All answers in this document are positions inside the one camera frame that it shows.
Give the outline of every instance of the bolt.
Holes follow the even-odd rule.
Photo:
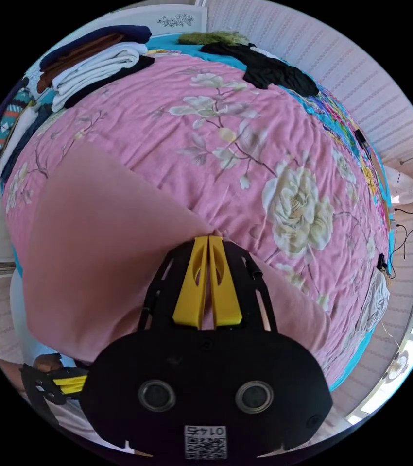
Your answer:
[[[213,348],[213,342],[209,339],[203,340],[202,344],[200,345],[200,349],[202,351],[211,351]]]

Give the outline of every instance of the folded brown cloth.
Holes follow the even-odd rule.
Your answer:
[[[51,87],[53,79],[63,71],[108,47],[118,44],[123,38],[123,34],[108,34],[72,49],[69,53],[59,57],[55,62],[42,70],[43,74],[36,85],[36,90],[42,93],[47,87]]]

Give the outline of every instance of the striped fabric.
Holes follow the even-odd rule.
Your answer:
[[[28,105],[30,105],[31,102],[31,94],[28,89],[23,88],[17,92],[4,110],[0,123],[0,157],[20,114]]]

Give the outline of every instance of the white cloth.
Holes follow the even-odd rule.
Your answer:
[[[36,111],[35,107],[27,107],[17,120],[14,130],[9,138],[9,141],[7,141],[7,145],[4,148],[0,158],[0,181],[2,172],[6,167],[6,163],[9,161],[9,158],[16,148],[16,145],[19,143],[22,136],[31,127],[37,117],[38,112]]]
[[[62,73],[58,74],[53,79],[52,88],[56,90],[62,81],[64,81],[70,74],[75,73],[80,68],[87,68],[95,63],[102,64],[105,60],[111,60],[127,49],[135,50],[139,55],[143,55],[148,51],[145,44],[139,44],[138,42],[120,42],[119,44],[108,47],[107,49],[102,50],[101,52],[98,52],[95,55],[86,58],[85,60],[82,60],[69,69],[65,69]]]
[[[272,53],[267,52],[266,50],[259,49],[258,47],[251,47],[250,50],[254,50],[255,52],[261,53],[262,55],[265,55],[268,58],[276,58],[279,61],[282,61],[279,57],[276,55],[273,55]]]
[[[61,110],[70,96],[89,84],[108,78],[122,68],[133,67],[140,58],[139,50],[145,51],[146,46],[142,48],[143,44],[137,44],[137,47],[133,48],[128,44],[130,42],[124,42],[103,50],[90,59],[73,66],[69,69],[70,72],[69,70],[63,71],[54,78],[52,88],[57,94],[52,101],[52,111]]]
[[[393,204],[411,204],[413,202],[413,178],[383,165],[386,179],[390,188],[391,202]]]
[[[361,316],[356,324],[357,333],[365,336],[381,321],[388,308],[389,298],[390,292],[386,286],[385,276],[375,268],[362,305]]]
[[[116,447],[115,445],[103,440],[92,428],[89,421],[85,417],[82,409],[76,401],[68,401],[64,405],[48,403],[52,413],[61,427],[83,437],[90,442],[97,443],[103,447],[111,448],[117,451],[134,454],[134,450],[129,447],[126,442],[124,448]]]

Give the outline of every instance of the printed number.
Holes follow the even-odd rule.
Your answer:
[[[197,427],[187,426],[188,435],[199,435],[199,436],[223,436],[225,434],[223,427]]]

